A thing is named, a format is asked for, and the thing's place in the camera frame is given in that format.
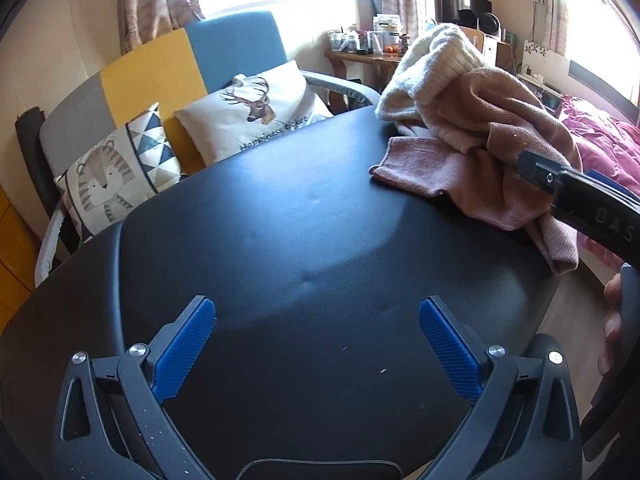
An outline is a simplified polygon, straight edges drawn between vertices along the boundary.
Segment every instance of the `pink quilt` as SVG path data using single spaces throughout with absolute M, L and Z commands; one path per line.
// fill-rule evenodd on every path
M 564 96 L 560 121 L 574 136 L 583 171 L 595 170 L 640 195 L 640 130 L 611 117 L 590 102 Z M 604 264 L 619 270 L 615 254 L 578 233 L 578 241 Z

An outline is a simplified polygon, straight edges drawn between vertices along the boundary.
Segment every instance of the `white knit fabric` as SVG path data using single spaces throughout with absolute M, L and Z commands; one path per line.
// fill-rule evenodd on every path
M 457 25 L 438 25 L 409 47 L 382 93 L 376 115 L 395 121 L 403 135 L 437 136 L 454 146 L 455 139 L 463 137 L 452 136 L 450 123 L 435 113 L 437 96 L 461 75 L 483 66 L 486 61 Z M 472 145 L 454 147 L 466 153 Z

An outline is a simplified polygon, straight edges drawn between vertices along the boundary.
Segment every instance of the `silver screw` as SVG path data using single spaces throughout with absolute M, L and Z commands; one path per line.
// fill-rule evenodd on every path
M 549 352 L 549 360 L 555 365 L 561 365 L 564 359 L 560 352 Z
M 504 357 L 506 353 L 507 351 L 500 345 L 489 346 L 489 355 L 491 355 L 492 357 Z
M 144 355 L 146 352 L 146 348 L 142 343 L 136 343 L 131 348 L 129 348 L 129 355 L 132 357 L 140 357 Z
M 84 352 L 76 352 L 74 356 L 71 358 L 71 362 L 75 365 L 79 365 L 80 363 L 84 363 L 86 359 L 86 354 Z

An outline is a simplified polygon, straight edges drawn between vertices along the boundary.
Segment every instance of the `blue gripper pad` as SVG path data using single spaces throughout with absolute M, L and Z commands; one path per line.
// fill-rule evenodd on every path
M 420 328 L 456 393 L 476 402 L 482 394 L 480 365 L 431 300 L 420 304 Z
M 151 391 L 159 404 L 178 394 L 215 324 L 213 302 L 203 298 L 156 361 Z

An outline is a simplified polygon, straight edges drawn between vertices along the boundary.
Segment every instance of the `deer antlers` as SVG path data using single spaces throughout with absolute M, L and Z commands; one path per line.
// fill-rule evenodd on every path
M 249 85 L 253 85 L 254 89 L 260 92 L 260 97 L 255 101 L 251 101 L 250 99 L 245 99 L 243 97 L 238 97 L 235 94 L 235 89 L 233 86 L 225 88 L 220 97 L 222 97 L 223 101 L 226 101 L 228 103 L 243 104 L 249 107 L 254 103 L 263 102 L 264 104 L 267 104 L 269 102 L 269 98 L 267 97 L 267 94 L 269 93 L 269 83 L 267 83 L 267 80 L 265 78 L 258 77 L 256 78 L 256 81 L 250 82 Z

